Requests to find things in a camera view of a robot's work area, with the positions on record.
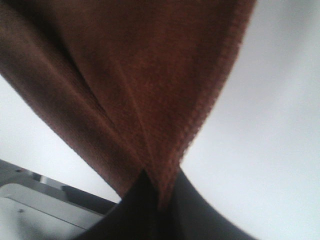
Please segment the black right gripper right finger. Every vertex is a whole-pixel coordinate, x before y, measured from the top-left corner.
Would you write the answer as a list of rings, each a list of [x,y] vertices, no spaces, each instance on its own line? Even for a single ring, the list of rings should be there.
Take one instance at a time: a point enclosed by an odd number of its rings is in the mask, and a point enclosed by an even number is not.
[[[161,240],[251,240],[253,237],[217,212],[184,172],[161,177],[159,206]]]

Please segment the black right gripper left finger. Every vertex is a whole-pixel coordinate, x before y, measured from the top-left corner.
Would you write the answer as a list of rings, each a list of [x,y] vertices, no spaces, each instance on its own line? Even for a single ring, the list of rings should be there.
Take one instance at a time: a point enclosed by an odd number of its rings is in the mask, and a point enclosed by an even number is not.
[[[159,240],[157,193],[145,171],[105,217],[80,240]]]

